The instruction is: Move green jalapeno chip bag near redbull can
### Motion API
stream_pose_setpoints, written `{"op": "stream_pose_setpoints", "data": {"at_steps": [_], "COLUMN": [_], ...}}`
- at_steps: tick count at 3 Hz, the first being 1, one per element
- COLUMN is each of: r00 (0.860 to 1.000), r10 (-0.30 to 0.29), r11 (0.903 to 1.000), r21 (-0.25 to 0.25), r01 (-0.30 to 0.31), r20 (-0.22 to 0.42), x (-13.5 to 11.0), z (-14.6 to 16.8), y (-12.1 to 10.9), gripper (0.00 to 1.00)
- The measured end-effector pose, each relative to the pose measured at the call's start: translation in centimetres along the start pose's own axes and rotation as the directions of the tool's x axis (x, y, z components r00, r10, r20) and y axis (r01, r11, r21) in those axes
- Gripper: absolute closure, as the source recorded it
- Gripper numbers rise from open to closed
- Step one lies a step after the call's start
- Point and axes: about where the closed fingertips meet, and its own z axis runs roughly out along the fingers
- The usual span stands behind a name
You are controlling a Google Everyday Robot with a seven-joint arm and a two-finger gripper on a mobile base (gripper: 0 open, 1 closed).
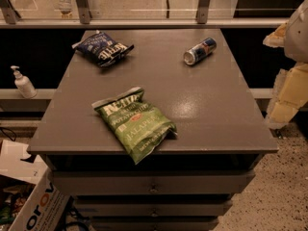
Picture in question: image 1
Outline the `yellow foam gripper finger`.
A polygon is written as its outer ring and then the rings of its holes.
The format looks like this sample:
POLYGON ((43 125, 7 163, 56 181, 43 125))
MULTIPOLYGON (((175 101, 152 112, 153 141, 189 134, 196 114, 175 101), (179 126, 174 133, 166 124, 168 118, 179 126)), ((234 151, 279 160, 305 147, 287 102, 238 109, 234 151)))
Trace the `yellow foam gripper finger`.
POLYGON ((263 44, 272 48, 283 47, 286 27, 287 22, 281 24, 274 32, 264 38, 263 44))
POLYGON ((307 102, 308 64, 296 63, 290 70, 280 69, 274 81, 265 123, 270 129, 281 129, 307 102))

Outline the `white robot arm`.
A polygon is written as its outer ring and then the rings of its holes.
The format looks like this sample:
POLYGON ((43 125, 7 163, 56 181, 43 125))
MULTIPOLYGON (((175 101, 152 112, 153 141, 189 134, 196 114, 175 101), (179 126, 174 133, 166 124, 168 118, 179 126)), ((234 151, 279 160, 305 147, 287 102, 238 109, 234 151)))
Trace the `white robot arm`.
POLYGON ((270 129, 281 129, 308 102, 308 0, 267 35, 263 44, 282 47, 285 56, 295 61, 290 70, 279 70, 267 107, 266 124, 270 129))

